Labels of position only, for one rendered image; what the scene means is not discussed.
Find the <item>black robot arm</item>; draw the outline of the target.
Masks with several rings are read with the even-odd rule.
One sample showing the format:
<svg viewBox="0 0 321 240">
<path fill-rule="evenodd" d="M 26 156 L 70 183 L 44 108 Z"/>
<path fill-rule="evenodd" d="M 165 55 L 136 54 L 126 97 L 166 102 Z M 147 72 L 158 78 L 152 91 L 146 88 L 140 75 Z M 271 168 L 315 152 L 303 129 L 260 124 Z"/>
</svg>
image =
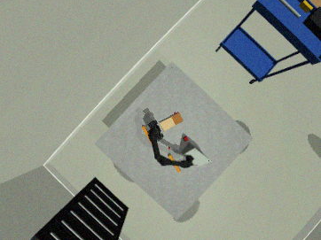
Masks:
<svg viewBox="0 0 321 240">
<path fill-rule="evenodd" d="M 155 124 L 154 121 L 151 121 L 148 126 L 150 127 L 149 132 L 149 140 L 152 143 L 153 146 L 153 153 L 154 153 L 154 158 L 162 165 L 172 165 L 172 166 L 181 166 L 183 168 L 191 167 L 193 165 L 193 160 L 195 159 L 193 156 L 186 156 L 186 160 L 181 160 L 181 161 L 176 161 L 173 160 L 171 161 L 170 159 L 166 159 L 165 157 L 160 155 L 159 147 L 157 144 L 157 136 L 161 135 L 161 131 L 159 128 L 157 128 L 157 125 Z"/>
</svg>

